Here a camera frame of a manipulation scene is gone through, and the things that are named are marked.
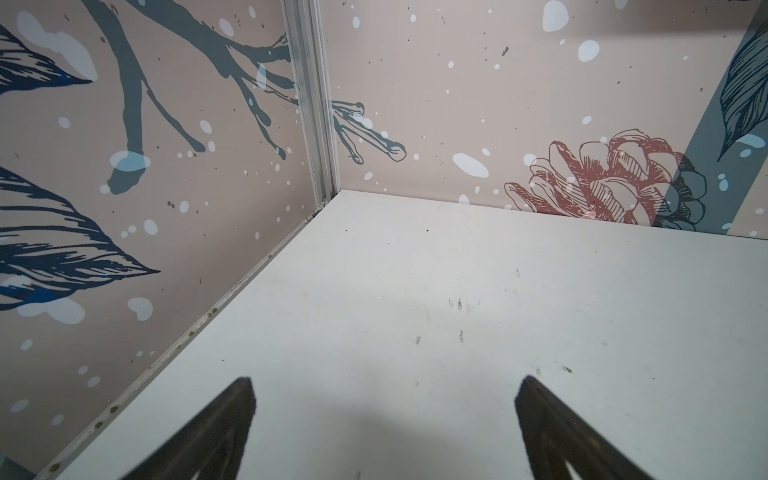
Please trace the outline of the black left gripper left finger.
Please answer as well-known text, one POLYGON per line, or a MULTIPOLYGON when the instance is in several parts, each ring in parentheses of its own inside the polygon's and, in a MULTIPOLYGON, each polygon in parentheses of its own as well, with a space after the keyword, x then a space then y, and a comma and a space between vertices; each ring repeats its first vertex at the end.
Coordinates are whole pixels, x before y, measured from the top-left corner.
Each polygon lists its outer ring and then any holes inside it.
POLYGON ((237 378, 125 478, 235 479, 256 408, 251 379, 237 378))

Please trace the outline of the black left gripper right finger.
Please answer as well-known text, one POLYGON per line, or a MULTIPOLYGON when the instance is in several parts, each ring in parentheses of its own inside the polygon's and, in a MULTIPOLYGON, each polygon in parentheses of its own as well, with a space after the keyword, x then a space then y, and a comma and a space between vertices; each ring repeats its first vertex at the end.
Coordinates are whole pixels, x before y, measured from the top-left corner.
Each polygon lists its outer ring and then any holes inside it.
POLYGON ((650 477, 537 378, 523 379, 515 408, 535 479, 650 477))

